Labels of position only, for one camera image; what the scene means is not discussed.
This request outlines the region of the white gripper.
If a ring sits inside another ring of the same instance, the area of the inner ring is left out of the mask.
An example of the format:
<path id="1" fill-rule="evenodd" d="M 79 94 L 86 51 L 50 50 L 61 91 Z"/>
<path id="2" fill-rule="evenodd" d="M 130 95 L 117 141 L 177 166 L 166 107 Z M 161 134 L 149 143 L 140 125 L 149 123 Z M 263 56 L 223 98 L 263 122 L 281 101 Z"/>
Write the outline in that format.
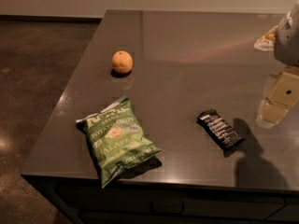
<path id="1" fill-rule="evenodd" d="M 278 125 L 299 102 L 299 2 L 278 24 L 274 47 L 275 58 L 287 65 L 279 74 L 270 74 L 263 88 L 256 117 L 262 128 Z"/>

